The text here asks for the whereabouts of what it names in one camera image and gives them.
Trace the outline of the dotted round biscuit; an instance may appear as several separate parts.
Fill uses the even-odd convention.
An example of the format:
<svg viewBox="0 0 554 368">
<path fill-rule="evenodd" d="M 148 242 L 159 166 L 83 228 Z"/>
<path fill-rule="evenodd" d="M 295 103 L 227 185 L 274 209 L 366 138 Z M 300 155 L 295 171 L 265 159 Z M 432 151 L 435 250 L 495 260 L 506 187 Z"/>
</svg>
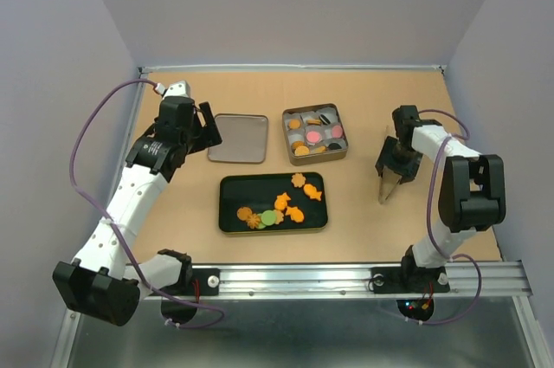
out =
<svg viewBox="0 0 554 368">
<path fill-rule="evenodd" d="M 294 155 L 297 157 L 302 157 L 310 154 L 310 149 L 305 145 L 299 145 L 294 149 Z"/>
</svg>

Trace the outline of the pink sandwich cookie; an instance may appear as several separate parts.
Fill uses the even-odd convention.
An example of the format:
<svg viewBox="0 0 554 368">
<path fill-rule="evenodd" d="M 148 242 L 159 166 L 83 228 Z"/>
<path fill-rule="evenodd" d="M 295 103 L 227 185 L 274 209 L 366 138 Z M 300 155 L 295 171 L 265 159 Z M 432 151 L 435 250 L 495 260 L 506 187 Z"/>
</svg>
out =
<svg viewBox="0 0 554 368">
<path fill-rule="evenodd" d="M 306 133 L 306 142 L 309 145 L 316 145 L 322 140 L 322 135 L 320 132 L 311 130 Z"/>
</svg>

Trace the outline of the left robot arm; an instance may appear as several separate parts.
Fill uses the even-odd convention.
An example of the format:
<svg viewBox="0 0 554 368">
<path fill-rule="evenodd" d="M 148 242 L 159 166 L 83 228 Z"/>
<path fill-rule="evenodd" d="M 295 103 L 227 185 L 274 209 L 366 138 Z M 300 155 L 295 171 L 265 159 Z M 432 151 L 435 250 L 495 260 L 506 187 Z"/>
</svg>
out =
<svg viewBox="0 0 554 368">
<path fill-rule="evenodd" d="M 152 259 L 138 263 L 132 255 L 145 219 L 185 158 L 222 143 L 209 103 L 186 96 L 167 96 L 158 116 L 133 144 L 122 170 L 118 189 L 86 244 L 70 262 L 60 261 L 52 279 L 68 309 L 123 326 L 139 302 L 158 294 L 187 307 L 185 315 L 169 318 L 182 327 L 201 304 L 169 295 L 200 294 L 192 260 L 185 253 L 160 250 Z"/>
</svg>

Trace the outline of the swirl butter cookie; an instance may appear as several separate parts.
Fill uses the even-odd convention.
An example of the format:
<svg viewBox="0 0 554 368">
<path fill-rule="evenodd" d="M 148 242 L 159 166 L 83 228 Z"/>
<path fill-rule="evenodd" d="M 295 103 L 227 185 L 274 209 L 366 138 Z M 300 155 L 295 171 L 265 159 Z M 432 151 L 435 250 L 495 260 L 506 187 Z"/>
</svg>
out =
<svg viewBox="0 0 554 368">
<path fill-rule="evenodd" d="M 295 151 L 298 147 L 303 146 L 304 142 L 301 140 L 295 141 L 291 144 L 291 149 Z"/>
</svg>

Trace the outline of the grey tin lid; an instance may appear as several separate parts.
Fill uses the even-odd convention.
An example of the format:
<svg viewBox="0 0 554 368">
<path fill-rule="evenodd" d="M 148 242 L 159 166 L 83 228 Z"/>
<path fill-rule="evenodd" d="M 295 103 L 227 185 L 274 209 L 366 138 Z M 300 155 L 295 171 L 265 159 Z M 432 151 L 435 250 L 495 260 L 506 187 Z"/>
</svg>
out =
<svg viewBox="0 0 554 368">
<path fill-rule="evenodd" d="M 222 143 L 208 149 L 211 162 L 256 165 L 265 161 L 269 126 L 266 116 L 219 113 L 215 121 Z"/>
</svg>

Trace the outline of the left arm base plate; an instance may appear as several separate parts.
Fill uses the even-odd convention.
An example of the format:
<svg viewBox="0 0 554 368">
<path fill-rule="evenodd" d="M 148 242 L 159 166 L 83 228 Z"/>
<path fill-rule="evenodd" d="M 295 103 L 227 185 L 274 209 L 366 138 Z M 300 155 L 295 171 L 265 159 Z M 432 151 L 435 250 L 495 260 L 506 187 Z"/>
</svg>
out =
<svg viewBox="0 0 554 368">
<path fill-rule="evenodd" d="M 191 276 L 187 276 L 185 280 L 179 280 L 173 285 L 162 287 L 161 290 L 174 296 L 213 297 L 219 294 L 220 281 L 221 270 L 219 268 L 193 268 Z"/>
</svg>

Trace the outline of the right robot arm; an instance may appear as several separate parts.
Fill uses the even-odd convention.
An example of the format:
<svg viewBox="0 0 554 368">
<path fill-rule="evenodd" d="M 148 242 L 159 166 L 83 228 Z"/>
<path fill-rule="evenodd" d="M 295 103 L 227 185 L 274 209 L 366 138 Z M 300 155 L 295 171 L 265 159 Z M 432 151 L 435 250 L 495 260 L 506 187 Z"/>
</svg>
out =
<svg viewBox="0 0 554 368">
<path fill-rule="evenodd" d="M 385 138 L 375 168 L 378 201 L 415 180 L 423 158 L 433 162 L 426 203 L 426 235 L 408 247 L 399 265 L 374 268 L 369 288 L 377 294 L 449 290 L 445 266 L 468 239 L 506 217 L 504 163 L 500 156 L 467 147 L 469 131 L 449 133 L 428 111 L 413 105 L 392 113 L 395 133 Z"/>
</svg>

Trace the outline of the metal tongs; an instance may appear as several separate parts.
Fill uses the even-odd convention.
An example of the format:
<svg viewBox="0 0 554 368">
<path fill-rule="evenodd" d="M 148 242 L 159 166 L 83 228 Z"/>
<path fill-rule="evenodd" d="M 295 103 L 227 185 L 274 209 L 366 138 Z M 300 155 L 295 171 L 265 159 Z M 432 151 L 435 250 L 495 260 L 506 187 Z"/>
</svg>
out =
<svg viewBox="0 0 554 368">
<path fill-rule="evenodd" d="M 377 160 L 380 167 L 380 184 L 378 192 L 378 201 L 380 204 L 387 203 L 402 180 L 402 175 L 397 172 L 395 149 L 396 138 L 392 136 L 390 127 L 386 126 L 382 150 Z"/>
</svg>

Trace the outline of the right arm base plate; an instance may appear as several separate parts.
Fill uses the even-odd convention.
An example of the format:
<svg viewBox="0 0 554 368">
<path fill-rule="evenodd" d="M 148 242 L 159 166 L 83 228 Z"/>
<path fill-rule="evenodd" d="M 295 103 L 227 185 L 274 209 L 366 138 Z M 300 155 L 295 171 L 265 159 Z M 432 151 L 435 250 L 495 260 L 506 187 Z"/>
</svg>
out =
<svg viewBox="0 0 554 368">
<path fill-rule="evenodd" d="M 376 294 L 423 294 L 433 292 L 442 294 L 450 291 L 445 268 L 417 268 L 406 275 L 401 267 L 386 266 L 370 269 L 371 290 Z"/>
</svg>

